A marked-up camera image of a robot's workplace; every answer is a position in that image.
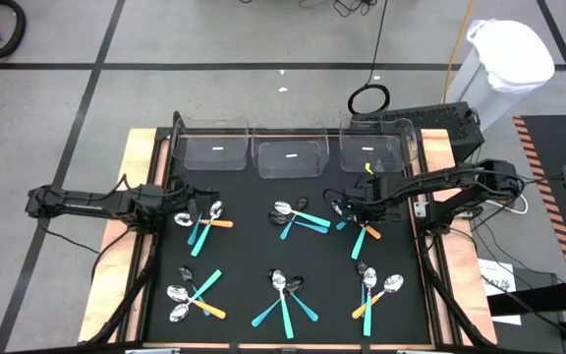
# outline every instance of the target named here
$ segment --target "white cable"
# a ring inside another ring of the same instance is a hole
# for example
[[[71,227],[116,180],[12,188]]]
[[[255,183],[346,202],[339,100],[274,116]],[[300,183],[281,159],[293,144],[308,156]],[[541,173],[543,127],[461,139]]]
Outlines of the white cable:
[[[515,209],[510,208],[510,207],[506,207],[505,209],[508,210],[508,211],[510,211],[510,212],[512,212],[512,213],[516,213],[516,214],[518,214],[518,215],[525,215],[525,214],[528,213],[528,209],[530,208],[530,206],[528,205],[528,201],[526,200],[526,198],[525,198],[523,195],[519,196],[519,198],[521,198],[521,199],[523,200],[524,205],[526,205],[526,208],[525,208],[525,209],[523,209],[523,210],[515,210]],[[499,204],[499,203],[497,203],[497,202],[493,202],[493,201],[486,201],[486,202],[487,202],[488,204],[493,205],[493,206],[496,206],[496,207],[504,207],[503,205],[501,205],[501,204]]]

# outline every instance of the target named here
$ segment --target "transparent container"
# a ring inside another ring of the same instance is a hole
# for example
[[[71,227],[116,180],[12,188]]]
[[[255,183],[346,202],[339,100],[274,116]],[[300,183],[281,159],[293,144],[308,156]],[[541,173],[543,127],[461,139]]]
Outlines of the transparent container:
[[[200,120],[181,117],[172,136],[172,156],[189,170],[246,168],[248,120]]]
[[[340,164],[347,172],[399,172],[418,156],[412,122],[345,118],[340,122]]]
[[[261,178],[316,177],[329,160],[326,128],[253,129],[253,164]]]

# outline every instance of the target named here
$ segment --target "paper sheet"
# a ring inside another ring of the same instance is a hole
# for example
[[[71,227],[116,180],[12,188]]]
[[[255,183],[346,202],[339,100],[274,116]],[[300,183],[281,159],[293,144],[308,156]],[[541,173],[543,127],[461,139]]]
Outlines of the paper sheet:
[[[487,260],[478,260],[478,261],[480,262],[481,275],[485,276],[490,281],[494,282],[495,285],[503,288],[508,292],[513,292],[517,290],[517,287],[515,286],[515,276],[512,265],[505,263],[498,264],[497,262],[487,261]],[[483,279],[481,281],[483,282],[483,289],[486,296],[497,295],[502,293],[501,290],[495,288],[492,285],[489,285]],[[520,315],[497,316],[497,317],[493,317],[492,320],[504,324],[521,325]]]

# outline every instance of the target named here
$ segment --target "trash can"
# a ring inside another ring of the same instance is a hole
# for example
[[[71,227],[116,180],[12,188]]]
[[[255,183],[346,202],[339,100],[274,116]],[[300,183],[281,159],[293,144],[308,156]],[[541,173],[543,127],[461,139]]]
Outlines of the trash can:
[[[473,48],[451,82],[447,103],[466,101],[484,131],[554,75],[554,62],[538,35],[516,21],[474,21]]]

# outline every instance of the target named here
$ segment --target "orange handle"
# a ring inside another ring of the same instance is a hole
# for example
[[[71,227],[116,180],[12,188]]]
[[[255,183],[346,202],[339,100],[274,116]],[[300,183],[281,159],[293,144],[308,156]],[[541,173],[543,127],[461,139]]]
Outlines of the orange handle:
[[[201,220],[200,222],[203,224],[207,224],[209,220]],[[211,222],[211,225],[219,226],[219,227],[233,227],[233,221],[213,220],[213,222]]]
[[[199,308],[206,310],[206,311],[209,311],[211,314],[213,314],[218,319],[224,320],[226,318],[226,313],[224,311],[218,309],[218,308],[214,308],[211,305],[205,304],[202,301],[198,301],[198,300],[195,300],[194,303]]]
[[[378,294],[376,294],[372,297],[371,302],[372,302],[373,305],[374,305],[375,302],[377,302],[379,300],[381,295],[383,295],[383,291],[381,291],[380,293],[378,293]],[[365,311],[366,311],[366,304],[363,304],[353,312],[353,318],[355,320],[358,319],[361,315],[364,314]]]
[[[370,234],[370,236],[374,237],[377,240],[381,238],[379,231],[375,230],[370,225],[366,225],[366,231]]]

